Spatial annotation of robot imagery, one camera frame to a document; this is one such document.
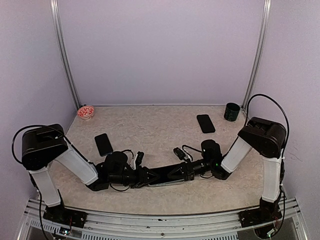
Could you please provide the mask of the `teal-edged smartphone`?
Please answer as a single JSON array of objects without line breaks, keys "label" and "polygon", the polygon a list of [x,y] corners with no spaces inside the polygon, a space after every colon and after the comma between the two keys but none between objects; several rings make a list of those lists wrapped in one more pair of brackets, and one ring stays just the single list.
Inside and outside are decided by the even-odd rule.
[{"label": "teal-edged smartphone", "polygon": [[168,165],[168,166],[162,166],[162,167],[157,167],[153,168],[152,171],[156,172],[157,174],[160,175],[160,178],[154,182],[150,182],[149,184],[158,184],[158,183],[168,183],[168,182],[174,182],[174,181],[183,181],[183,180],[173,180],[169,179],[167,177],[167,174],[177,166],[181,166],[180,164],[173,164],[173,165]]}]

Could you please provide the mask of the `clear magsafe case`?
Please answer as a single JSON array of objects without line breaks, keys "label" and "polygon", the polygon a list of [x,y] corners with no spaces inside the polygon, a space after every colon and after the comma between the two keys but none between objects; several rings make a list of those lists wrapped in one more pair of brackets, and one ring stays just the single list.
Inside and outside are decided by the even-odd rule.
[{"label": "clear magsafe case", "polygon": [[148,187],[165,187],[165,186],[174,186],[174,185],[180,185],[183,184],[185,181],[171,181],[171,182],[162,182],[162,183],[154,183],[154,184],[148,184]]}]

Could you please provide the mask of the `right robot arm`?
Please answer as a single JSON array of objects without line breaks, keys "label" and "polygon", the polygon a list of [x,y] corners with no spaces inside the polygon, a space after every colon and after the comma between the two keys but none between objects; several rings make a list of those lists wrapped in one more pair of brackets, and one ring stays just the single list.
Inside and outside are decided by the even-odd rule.
[{"label": "right robot arm", "polygon": [[275,212],[282,180],[283,152],[287,139],[285,127],[274,121],[253,117],[238,132],[237,138],[226,154],[212,139],[201,143],[202,159],[173,166],[168,173],[172,180],[191,181],[196,175],[211,172],[214,178],[226,180],[251,150],[258,152],[263,160],[263,191],[261,199],[266,202],[256,210],[256,218],[266,222]]}]

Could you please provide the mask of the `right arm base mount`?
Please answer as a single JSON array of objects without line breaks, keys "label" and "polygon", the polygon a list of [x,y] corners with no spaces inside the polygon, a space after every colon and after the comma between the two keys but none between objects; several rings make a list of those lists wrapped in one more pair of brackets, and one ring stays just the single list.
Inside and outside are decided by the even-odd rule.
[{"label": "right arm base mount", "polygon": [[238,216],[241,227],[246,228],[281,219],[282,213],[278,200],[275,202],[268,202],[260,198],[258,208],[240,211]]}]

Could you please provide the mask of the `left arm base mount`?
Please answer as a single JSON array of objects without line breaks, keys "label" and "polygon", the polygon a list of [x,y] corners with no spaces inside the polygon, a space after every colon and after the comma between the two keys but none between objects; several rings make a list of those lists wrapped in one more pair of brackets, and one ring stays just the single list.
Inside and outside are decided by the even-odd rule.
[{"label": "left arm base mount", "polygon": [[43,218],[54,223],[83,229],[87,219],[87,213],[66,208],[64,203],[61,202],[57,206],[47,206],[43,213]]}]

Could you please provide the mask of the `blue-edged smartphone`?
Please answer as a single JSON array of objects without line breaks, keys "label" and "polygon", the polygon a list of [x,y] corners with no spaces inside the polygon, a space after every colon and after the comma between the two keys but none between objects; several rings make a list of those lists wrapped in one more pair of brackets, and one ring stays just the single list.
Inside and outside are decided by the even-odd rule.
[{"label": "blue-edged smartphone", "polygon": [[109,155],[114,151],[106,133],[95,136],[94,140],[101,157]]}]

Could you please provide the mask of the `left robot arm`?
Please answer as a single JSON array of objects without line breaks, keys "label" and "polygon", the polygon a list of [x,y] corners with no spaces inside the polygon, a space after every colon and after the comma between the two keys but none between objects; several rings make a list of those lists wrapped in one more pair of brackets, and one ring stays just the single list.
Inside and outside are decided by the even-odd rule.
[{"label": "left robot arm", "polygon": [[141,188],[159,179],[159,174],[147,167],[131,167],[122,151],[111,153],[95,164],[66,137],[61,125],[30,125],[22,129],[21,162],[29,172],[50,214],[63,223],[70,211],[55,181],[58,171],[67,171],[90,191],[100,192],[112,185]]}]

